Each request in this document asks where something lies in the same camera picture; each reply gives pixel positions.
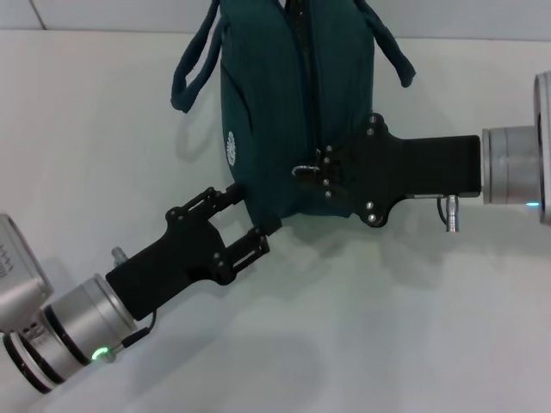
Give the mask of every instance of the white table surface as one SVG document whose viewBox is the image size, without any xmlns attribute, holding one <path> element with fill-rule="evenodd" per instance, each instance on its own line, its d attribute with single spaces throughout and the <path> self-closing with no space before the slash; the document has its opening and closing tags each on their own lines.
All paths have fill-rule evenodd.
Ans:
<svg viewBox="0 0 551 413">
<path fill-rule="evenodd" d="M 183 34 L 0 32 L 0 210 L 56 295 L 164 233 L 165 212 L 225 188 L 219 72 L 189 115 L 170 106 Z M 375 110 L 400 137 L 530 124 L 551 43 L 404 40 L 410 89 L 376 58 Z M 238 206 L 225 239 L 250 226 Z M 434 201 L 388 226 L 285 221 L 228 288 L 195 284 L 151 336 L 33 404 L 39 412 L 541 412 L 551 409 L 551 228 L 535 211 Z"/>
</svg>

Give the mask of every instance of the black ring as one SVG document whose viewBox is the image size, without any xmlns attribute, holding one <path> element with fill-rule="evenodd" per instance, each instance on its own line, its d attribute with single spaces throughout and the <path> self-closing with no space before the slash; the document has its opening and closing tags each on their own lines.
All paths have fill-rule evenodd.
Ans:
<svg viewBox="0 0 551 413">
<path fill-rule="evenodd" d="M 19 355 L 19 353 L 15 349 L 15 345 L 11 340 L 10 334 L 3 335 L 3 346 L 6 348 L 6 352 L 8 353 L 14 364 L 17 366 L 21 374 L 36 390 L 38 390 L 42 394 L 47 394 L 52 391 L 52 389 L 46 387 L 40 380 L 38 380 L 38 378 L 30 370 L 30 368 L 28 368 L 25 360 Z"/>
<path fill-rule="evenodd" d="M 31 346 L 30 342 L 28 342 L 24 336 L 20 334 L 19 338 L 23 343 L 23 347 L 27 350 L 27 353 L 31 355 L 34 362 L 38 365 L 38 367 L 40 367 L 40 370 L 42 370 L 42 372 L 56 385 L 63 385 L 65 383 L 65 379 L 53 370 L 52 366 L 50 366 L 48 362 L 42 358 L 39 352 Z"/>
<path fill-rule="evenodd" d="M 59 322 L 58 316 L 56 316 L 53 312 L 51 305 L 44 309 L 44 316 L 46 317 L 48 323 L 50 323 L 50 325 L 52 326 L 55 334 L 58 335 L 59 339 L 67 347 L 73 357 L 77 359 L 77 361 L 83 366 L 88 366 L 90 364 L 90 360 L 83 354 L 82 351 L 80 351 L 80 348 L 77 347 L 77 344 L 75 344 L 75 342 L 69 337 L 69 335 L 63 328 L 63 325 L 61 325 L 61 323 Z"/>
</svg>

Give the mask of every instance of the green fabric bag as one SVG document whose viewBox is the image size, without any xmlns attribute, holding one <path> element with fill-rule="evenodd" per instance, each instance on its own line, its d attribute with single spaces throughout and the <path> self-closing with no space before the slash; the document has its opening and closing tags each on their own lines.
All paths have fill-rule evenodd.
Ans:
<svg viewBox="0 0 551 413">
<path fill-rule="evenodd" d="M 220 20 L 196 79 L 220 6 Z M 296 213 L 347 217 L 324 191 L 292 176 L 314 165 L 371 113 L 374 38 L 404 87 L 415 71 L 364 0 L 213 0 L 174 75 L 172 105 L 187 113 L 221 58 L 222 125 L 227 160 L 247 189 L 255 225 Z"/>
</svg>

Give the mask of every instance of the bag strap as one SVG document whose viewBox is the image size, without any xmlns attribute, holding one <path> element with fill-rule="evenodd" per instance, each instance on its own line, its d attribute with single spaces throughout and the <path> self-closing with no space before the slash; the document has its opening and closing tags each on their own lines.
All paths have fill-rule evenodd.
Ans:
<svg viewBox="0 0 551 413">
<path fill-rule="evenodd" d="M 207 44 L 208 34 L 214 24 L 216 15 L 218 13 L 218 6 L 220 0 L 213 0 L 208 9 L 207 17 L 201 24 L 201 28 L 189 43 L 188 48 L 176 68 L 174 73 L 174 80 L 172 82 L 172 97 L 170 102 L 172 107 L 176 110 L 182 110 L 187 113 L 193 104 L 199 92 L 207 82 L 207 80 L 213 74 L 214 68 L 218 63 L 218 57 L 220 55 L 220 48 L 222 45 L 222 24 L 218 23 L 213 33 L 213 39 L 208 50 L 207 60 L 201 68 L 201 71 L 197 77 L 189 85 L 186 82 L 186 76 L 194 69 L 195 65 L 199 61 L 205 45 Z"/>
<path fill-rule="evenodd" d="M 373 35 L 377 40 L 377 44 L 398 72 L 398 77 L 402 82 L 402 86 L 407 88 L 412 84 L 416 74 L 413 65 L 399 49 L 398 43 L 396 43 L 396 39 L 392 33 L 390 33 L 390 30 L 383 24 L 379 16 L 369 7 L 365 0 L 356 0 L 356 4 L 362 12 L 366 23 L 373 30 Z"/>
</svg>

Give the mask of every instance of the green led light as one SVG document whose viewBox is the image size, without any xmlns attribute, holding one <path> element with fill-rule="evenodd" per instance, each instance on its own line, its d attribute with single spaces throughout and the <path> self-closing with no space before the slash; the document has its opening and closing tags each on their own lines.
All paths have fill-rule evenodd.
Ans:
<svg viewBox="0 0 551 413">
<path fill-rule="evenodd" d="M 107 347 L 100 347 L 98 350 L 96 350 L 94 352 L 94 354 L 92 355 L 92 360 L 93 361 L 96 361 L 97 359 L 99 359 L 101 356 L 103 356 L 104 354 L 107 354 L 109 352 L 109 349 Z"/>
</svg>

